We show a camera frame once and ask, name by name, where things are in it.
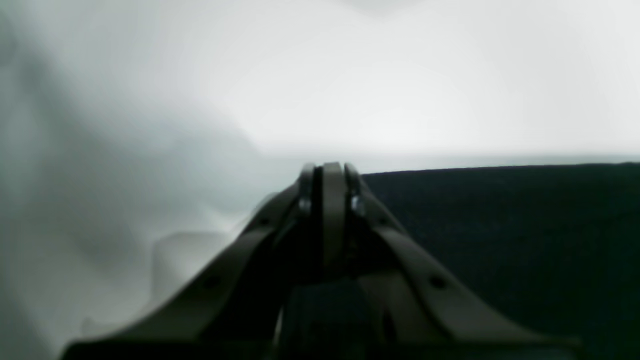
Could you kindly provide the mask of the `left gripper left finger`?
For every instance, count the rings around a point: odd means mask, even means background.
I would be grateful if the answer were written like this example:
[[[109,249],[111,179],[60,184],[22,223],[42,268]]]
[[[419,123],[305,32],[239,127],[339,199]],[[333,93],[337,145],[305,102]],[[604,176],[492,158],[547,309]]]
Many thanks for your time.
[[[162,305],[64,360],[269,360],[283,305],[323,273],[323,167],[307,164],[238,238]]]

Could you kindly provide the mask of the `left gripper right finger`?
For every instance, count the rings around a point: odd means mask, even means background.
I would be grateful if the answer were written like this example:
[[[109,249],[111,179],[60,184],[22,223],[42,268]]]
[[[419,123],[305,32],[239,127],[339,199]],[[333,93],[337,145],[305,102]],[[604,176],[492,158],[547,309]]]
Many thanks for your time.
[[[580,360],[579,342],[519,325],[421,248],[352,164],[322,166],[322,270],[372,303],[371,360]]]

